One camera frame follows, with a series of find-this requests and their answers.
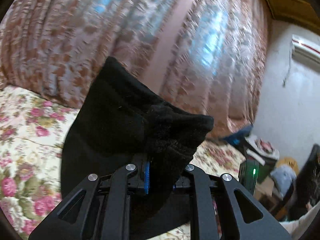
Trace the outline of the black pants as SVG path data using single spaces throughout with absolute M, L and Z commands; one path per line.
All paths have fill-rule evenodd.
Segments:
M 211 116 L 173 106 L 108 57 L 67 133 L 61 194 L 89 174 L 106 176 L 143 157 L 150 164 L 150 188 L 133 200 L 131 238 L 177 228 L 189 221 L 189 200 L 171 195 L 174 184 L 213 126 Z

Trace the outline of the cluttered bedside stand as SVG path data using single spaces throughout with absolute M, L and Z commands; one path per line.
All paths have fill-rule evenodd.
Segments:
M 280 159 L 279 151 L 260 137 L 252 134 L 248 125 L 222 140 L 239 150 L 246 160 L 259 163 L 254 195 L 272 215 L 286 212 L 295 200 L 297 172 L 294 160 Z

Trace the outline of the black chair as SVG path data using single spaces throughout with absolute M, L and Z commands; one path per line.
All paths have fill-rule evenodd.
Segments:
M 319 202 L 319 145 L 314 144 L 296 179 L 297 199 L 289 209 L 289 220 L 297 220 Z

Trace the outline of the floral bed sheet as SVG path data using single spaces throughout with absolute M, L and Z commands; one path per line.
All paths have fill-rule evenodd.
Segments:
M 77 114 L 20 87 L 1 90 L 1 209 L 22 239 L 61 200 L 61 153 Z

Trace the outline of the brown floral curtain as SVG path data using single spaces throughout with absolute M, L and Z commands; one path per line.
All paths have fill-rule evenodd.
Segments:
M 80 108 L 111 56 L 226 137 L 255 121 L 268 22 L 264 0 L 14 0 L 1 21 L 1 87 Z

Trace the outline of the white wall air conditioner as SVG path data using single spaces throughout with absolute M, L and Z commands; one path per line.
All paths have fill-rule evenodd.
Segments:
M 291 58 L 303 64 L 319 66 L 319 45 L 298 35 L 292 35 Z

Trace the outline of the wooden door frame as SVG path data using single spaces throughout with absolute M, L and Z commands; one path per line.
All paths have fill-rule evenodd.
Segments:
M 319 5 L 314 0 L 266 0 L 275 20 L 293 23 L 319 34 Z

